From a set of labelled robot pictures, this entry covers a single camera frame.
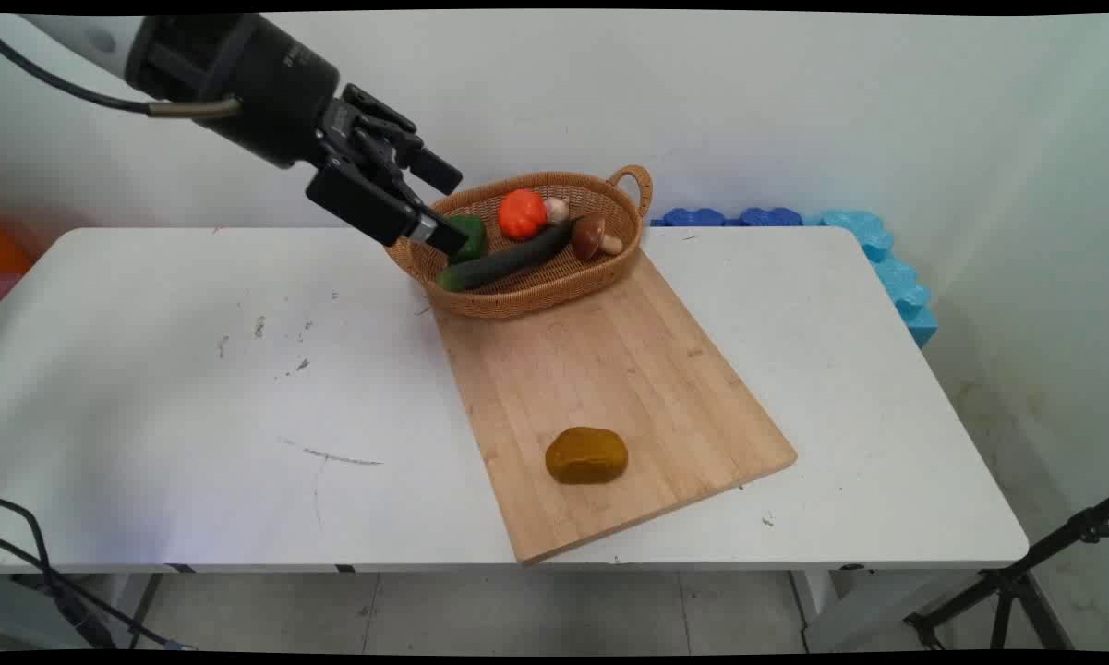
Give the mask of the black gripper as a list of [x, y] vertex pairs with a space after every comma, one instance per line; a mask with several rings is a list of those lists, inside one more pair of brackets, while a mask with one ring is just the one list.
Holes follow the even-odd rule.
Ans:
[[321, 163], [323, 140], [343, 140], [375, 165], [393, 165], [385, 184], [350, 160], [332, 156], [306, 190], [307, 200], [386, 248], [398, 243], [456, 254], [469, 233], [425, 205], [399, 175], [409, 170], [441, 194], [462, 172], [425, 146], [417, 126], [372, 93], [340, 85], [340, 72], [264, 17], [208, 18], [208, 100], [237, 101], [208, 130], [279, 168]]

